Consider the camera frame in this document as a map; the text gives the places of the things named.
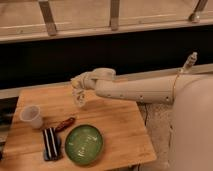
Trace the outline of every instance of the green plate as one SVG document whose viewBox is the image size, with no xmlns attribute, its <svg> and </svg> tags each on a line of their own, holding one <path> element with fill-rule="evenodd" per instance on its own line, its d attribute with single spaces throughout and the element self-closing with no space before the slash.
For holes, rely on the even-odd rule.
<svg viewBox="0 0 213 171">
<path fill-rule="evenodd" d="M 97 128 L 91 125 L 75 127 L 67 136 L 65 151 L 78 165 L 92 163 L 103 148 L 103 138 Z"/>
</svg>

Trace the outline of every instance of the wooden cutting board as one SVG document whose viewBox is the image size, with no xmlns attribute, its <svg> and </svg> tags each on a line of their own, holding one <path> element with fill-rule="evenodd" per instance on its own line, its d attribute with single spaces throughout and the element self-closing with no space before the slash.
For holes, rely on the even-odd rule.
<svg viewBox="0 0 213 171">
<path fill-rule="evenodd" d="M 45 87 L 23 90 L 20 94 L 11 129 L 3 151 L 0 170 L 5 171 L 66 171 L 110 170 L 146 163 L 156 159 L 152 143 L 135 102 L 97 97 L 87 91 L 86 105 L 78 108 L 72 99 L 71 86 Z M 26 105 L 39 105 L 44 127 L 55 127 L 61 121 L 75 116 L 73 126 L 59 133 L 62 138 L 63 158 L 55 162 L 43 160 L 41 130 L 33 130 L 19 120 Z M 68 159 L 64 151 L 65 138 L 80 124 L 97 127 L 104 138 L 100 158 L 90 166 L 80 167 Z"/>
</svg>

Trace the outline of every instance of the sausage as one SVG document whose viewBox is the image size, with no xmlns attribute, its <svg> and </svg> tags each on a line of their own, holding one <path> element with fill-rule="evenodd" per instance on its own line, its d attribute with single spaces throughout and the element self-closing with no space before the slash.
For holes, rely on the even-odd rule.
<svg viewBox="0 0 213 171">
<path fill-rule="evenodd" d="M 64 129 L 66 129 L 67 127 L 71 126 L 73 123 L 75 122 L 75 118 L 74 117 L 70 117 L 69 119 L 62 121 L 56 128 L 55 128 L 55 132 L 61 132 Z"/>
</svg>

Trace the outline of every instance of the clear plastic cup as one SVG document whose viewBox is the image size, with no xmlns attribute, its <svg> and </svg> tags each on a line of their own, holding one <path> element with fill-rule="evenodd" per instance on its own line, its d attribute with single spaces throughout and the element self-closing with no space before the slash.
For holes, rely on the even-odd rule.
<svg viewBox="0 0 213 171">
<path fill-rule="evenodd" d="M 30 105 L 24 107 L 20 113 L 20 120 L 32 126 L 34 129 L 39 129 L 43 126 L 43 119 L 40 113 L 40 107 Z"/>
</svg>

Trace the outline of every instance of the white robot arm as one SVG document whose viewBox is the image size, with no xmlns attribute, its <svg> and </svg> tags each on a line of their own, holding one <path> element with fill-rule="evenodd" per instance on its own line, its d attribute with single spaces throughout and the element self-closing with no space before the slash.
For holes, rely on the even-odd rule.
<svg viewBox="0 0 213 171">
<path fill-rule="evenodd" d="M 135 81 L 115 82 L 115 70 L 109 68 L 85 72 L 71 79 L 74 100 L 79 107 L 82 107 L 85 104 L 83 91 L 92 89 L 96 95 L 105 98 L 171 104 L 178 91 L 188 83 L 206 76 L 186 74 L 196 59 L 197 53 L 190 55 L 177 75 Z"/>
</svg>

